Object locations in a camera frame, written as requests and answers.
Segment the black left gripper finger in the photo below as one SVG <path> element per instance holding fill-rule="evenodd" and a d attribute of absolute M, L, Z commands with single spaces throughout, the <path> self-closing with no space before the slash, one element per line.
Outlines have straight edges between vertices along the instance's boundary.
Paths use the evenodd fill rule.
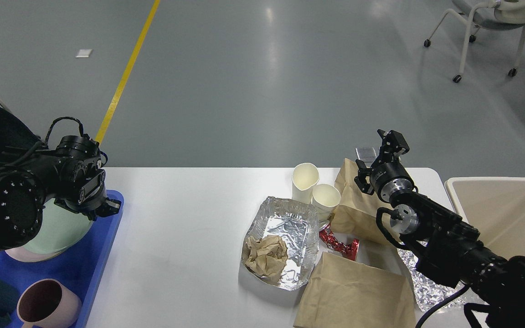
<path fill-rule="evenodd" d="M 88 215 L 90 213 L 90 209 L 87 208 L 85 202 L 79 202 L 77 200 L 73 201 L 56 197 L 54 199 L 54 205 L 68 210 L 69 212 L 74 214 Z"/>
<path fill-rule="evenodd" d="M 119 213 L 122 206 L 122 201 L 118 199 L 105 199 L 101 205 L 94 210 L 93 220 L 96 221 L 98 217 L 106 218 Z"/>

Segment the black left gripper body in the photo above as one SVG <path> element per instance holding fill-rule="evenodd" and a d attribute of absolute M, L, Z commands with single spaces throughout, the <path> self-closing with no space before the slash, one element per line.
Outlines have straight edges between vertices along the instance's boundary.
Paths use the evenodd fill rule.
<path fill-rule="evenodd" d="M 94 189 L 92 196 L 85 197 L 85 200 L 83 202 L 85 202 L 87 208 L 90 209 L 90 213 L 84 216 L 86 216 L 90 221 L 93 221 L 94 210 L 98 208 L 101 205 L 101 203 L 103 203 L 104 200 L 107 198 L 108 197 L 106 193 L 105 184 L 101 183 L 99 187 L 96 187 L 96 189 Z"/>

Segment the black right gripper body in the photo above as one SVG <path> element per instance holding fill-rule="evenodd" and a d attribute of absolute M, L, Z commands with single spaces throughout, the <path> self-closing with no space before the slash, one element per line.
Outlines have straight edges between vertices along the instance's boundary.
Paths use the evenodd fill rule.
<path fill-rule="evenodd" d="M 370 182 L 374 194 L 383 201 L 391 203 L 392 196 L 400 191 L 413 191 L 416 187 L 414 181 L 400 161 L 380 164 L 371 168 Z"/>

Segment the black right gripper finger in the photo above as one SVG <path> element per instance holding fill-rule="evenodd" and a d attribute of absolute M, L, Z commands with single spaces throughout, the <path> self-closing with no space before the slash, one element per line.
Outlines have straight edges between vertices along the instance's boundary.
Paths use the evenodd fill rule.
<path fill-rule="evenodd" d="M 366 163 L 361 159 L 355 160 L 356 166 L 358 166 L 357 176 L 354 178 L 354 182 L 365 195 L 373 195 L 374 188 L 370 182 L 371 168 L 366 166 Z"/>
<path fill-rule="evenodd" d="M 383 129 L 378 129 L 377 133 L 382 139 L 377 156 L 378 165 L 397 162 L 400 160 L 400 156 L 410 151 L 410 147 L 402 133 L 393 129 L 387 132 Z"/>

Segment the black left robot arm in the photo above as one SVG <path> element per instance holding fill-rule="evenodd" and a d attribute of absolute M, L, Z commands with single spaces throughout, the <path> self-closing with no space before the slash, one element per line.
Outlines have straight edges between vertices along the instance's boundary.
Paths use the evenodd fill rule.
<path fill-rule="evenodd" d="M 121 210 L 121 201 L 110 199 L 105 186 L 108 156 L 81 121 L 78 135 L 64 136 L 56 149 L 48 148 L 61 120 L 52 121 L 44 140 L 36 139 L 29 148 L 6 145 L 0 154 L 0 251 L 36 237 L 48 200 L 91 221 Z"/>

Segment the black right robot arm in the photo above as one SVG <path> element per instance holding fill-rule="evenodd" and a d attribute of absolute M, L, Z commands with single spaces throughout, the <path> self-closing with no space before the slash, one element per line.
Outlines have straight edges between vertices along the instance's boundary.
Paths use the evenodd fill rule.
<path fill-rule="evenodd" d="M 444 305 L 468 290 L 483 301 L 466 303 L 465 318 L 472 328 L 481 326 L 477 312 L 487 315 L 490 328 L 525 328 L 525 256 L 505 259 L 479 240 L 479 230 L 462 217 L 417 190 L 401 163 L 400 156 L 410 147 L 402 133 L 379 129 L 381 147 L 371 165 L 356 160 L 359 190 L 377 195 L 390 208 L 376 212 L 376 226 L 395 248 L 417 256 L 417 272 L 436 284 L 464 287 L 425 312 L 424 322 Z"/>

